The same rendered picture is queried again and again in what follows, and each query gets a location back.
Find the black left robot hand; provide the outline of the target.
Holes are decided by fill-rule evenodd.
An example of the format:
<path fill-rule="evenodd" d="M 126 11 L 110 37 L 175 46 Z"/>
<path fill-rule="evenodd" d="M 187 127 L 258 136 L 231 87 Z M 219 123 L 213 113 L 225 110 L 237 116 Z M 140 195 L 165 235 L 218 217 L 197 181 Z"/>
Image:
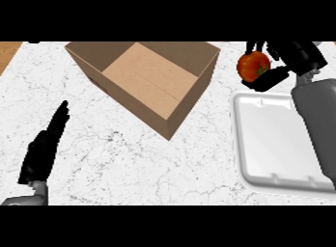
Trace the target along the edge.
<path fill-rule="evenodd" d="M 20 166 L 19 184 L 29 184 L 32 181 L 48 179 L 67 119 L 67 101 L 64 100 L 52 115 L 47 129 L 39 131 L 27 145 Z"/>

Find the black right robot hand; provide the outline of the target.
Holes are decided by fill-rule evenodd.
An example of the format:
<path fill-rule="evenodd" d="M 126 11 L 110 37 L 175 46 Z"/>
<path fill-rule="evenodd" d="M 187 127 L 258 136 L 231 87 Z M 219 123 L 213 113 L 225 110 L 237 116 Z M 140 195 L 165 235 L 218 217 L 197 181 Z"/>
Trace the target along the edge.
<path fill-rule="evenodd" d="M 271 69 L 252 83 L 241 84 L 256 92 L 265 92 L 293 72 L 297 76 L 318 71 L 327 62 L 311 41 L 249 41 L 243 54 L 262 52 L 271 61 Z"/>

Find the red tomato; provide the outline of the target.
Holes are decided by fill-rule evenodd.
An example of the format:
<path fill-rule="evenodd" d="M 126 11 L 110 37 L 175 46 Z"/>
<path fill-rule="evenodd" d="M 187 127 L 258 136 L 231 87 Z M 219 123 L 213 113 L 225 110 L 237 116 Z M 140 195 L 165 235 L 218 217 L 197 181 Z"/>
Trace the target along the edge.
<path fill-rule="evenodd" d="M 252 83 L 269 69 L 271 61 L 262 52 L 252 51 L 240 56 L 235 71 L 244 82 Z"/>

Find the white foam tray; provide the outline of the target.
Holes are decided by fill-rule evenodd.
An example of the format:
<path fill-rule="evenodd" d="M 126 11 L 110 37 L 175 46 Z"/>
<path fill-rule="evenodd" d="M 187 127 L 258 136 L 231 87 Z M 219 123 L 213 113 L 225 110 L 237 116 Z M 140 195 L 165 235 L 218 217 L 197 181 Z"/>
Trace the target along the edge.
<path fill-rule="evenodd" d="M 265 194 L 334 200 L 290 95 L 234 92 L 230 116 L 234 165 L 244 186 Z"/>

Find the brown cardboard box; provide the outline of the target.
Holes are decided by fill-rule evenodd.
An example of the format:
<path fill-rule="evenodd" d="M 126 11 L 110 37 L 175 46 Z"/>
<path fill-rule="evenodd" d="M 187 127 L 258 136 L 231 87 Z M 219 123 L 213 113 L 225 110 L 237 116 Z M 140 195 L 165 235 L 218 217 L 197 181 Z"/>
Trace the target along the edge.
<path fill-rule="evenodd" d="M 206 41 L 73 41 L 94 85 L 169 139 L 210 82 L 219 48 Z"/>

